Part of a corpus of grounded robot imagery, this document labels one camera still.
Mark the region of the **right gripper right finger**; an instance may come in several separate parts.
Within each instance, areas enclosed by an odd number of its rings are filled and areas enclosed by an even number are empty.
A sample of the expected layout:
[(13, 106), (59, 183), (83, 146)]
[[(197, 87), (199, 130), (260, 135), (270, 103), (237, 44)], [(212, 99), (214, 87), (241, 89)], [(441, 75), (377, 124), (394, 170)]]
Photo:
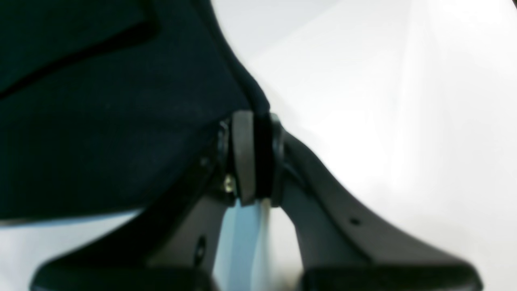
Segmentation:
[(467, 261), (388, 223), (356, 199), (275, 114), (254, 118), (257, 198), (295, 226), (298, 291), (481, 291)]

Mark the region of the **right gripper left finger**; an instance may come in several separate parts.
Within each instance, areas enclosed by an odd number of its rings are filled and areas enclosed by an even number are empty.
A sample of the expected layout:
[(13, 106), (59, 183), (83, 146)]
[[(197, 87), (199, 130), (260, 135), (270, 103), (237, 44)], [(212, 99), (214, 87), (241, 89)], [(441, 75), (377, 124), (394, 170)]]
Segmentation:
[(254, 115), (219, 124), (182, 175), (137, 217), (93, 243), (45, 263), (32, 291), (212, 291), (228, 208), (256, 199)]

